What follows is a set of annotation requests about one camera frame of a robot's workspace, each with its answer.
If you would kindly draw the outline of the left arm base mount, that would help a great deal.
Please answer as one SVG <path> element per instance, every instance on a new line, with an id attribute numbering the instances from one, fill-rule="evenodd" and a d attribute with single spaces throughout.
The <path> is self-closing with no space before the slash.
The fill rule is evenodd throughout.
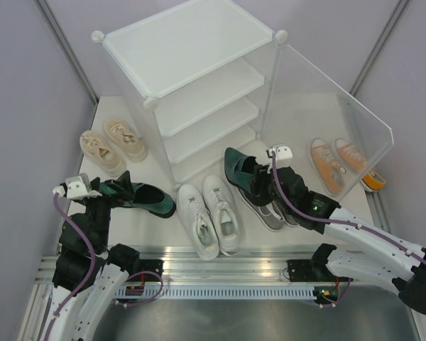
<path id="1" fill-rule="evenodd" d="M 126 282 L 135 286 L 145 286 L 147 283 L 160 283 L 158 276 L 163 275 L 162 259 L 142 259 L 139 267 Z"/>

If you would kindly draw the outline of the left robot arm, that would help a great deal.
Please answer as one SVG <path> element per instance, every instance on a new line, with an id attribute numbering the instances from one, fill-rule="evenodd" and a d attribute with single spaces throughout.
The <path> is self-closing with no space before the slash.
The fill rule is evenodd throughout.
<path id="1" fill-rule="evenodd" d="M 140 275 L 139 252 L 119 244 L 109 249 L 111 210 L 133 198 L 131 177 L 125 171 L 116 180 L 89 180 L 84 173 L 53 189 L 53 204 L 62 197 L 84 205 L 64 219 L 62 250 L 55 263 L 50 314 L 44 340 L 92 340 L 115 291 Z"/>

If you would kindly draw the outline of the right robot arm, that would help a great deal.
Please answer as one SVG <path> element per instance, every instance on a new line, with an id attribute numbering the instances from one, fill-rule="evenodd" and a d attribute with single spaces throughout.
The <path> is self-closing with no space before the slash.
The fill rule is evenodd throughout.
<path id="1" fill-rule="evenodd" d="M 292 168 L 254 166 L 251 194 L 274 202 L 286 222 L 361 250 L 360 256 L 352 256 L 334 245 L 320 245 L 310 262 L 315 279 L 336 276 L 365 281 L 426 315 L 426 247 L 371 226 L 335 200 L 309 190 Z"/>

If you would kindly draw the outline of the green loafer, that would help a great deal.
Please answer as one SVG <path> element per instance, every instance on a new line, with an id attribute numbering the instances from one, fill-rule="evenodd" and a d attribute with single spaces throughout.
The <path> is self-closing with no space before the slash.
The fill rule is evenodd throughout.
<path id="1" fill-rule="evenodd" d="M 103 194 L 114 197 L 119 201 L 120 208 L 138 208 L 152 215 L 167 219 L 176 211 L 175 201 L 169 194 L 153 185 L 146 183 L 131 183 L 131 190 L 122 190 L 111 180 L 100 183 L 99 189 Z"/>
<path id="2" fill-rule="evenodd" d="M 235 148 L 228 147 L 224 152 L 224 173 L 226 179 L 238 190 L 243 190 L 251 201 L 251 177 L 253 168 L 260 165 L 255 156 L 247 156 Z"/>

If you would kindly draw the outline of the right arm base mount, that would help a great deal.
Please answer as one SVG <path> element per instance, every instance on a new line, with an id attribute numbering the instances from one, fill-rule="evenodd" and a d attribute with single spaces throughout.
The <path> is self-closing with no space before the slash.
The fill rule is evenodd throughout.
<path id="1" fill-rule="evenodd" d="M 289 259 L 287 260 L 288 277 L 294 283 L 320 283 L 329 280 L 321 268 L 313 266 L 309 259 Z"/>

